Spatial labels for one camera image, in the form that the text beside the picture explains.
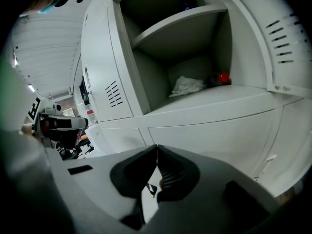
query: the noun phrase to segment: fluorescent light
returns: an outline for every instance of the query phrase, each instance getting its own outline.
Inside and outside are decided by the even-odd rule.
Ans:
[[[35,89],[33,88],[32,85],[29,85],[28,88],[29,88],[32,92],[35,92]]]

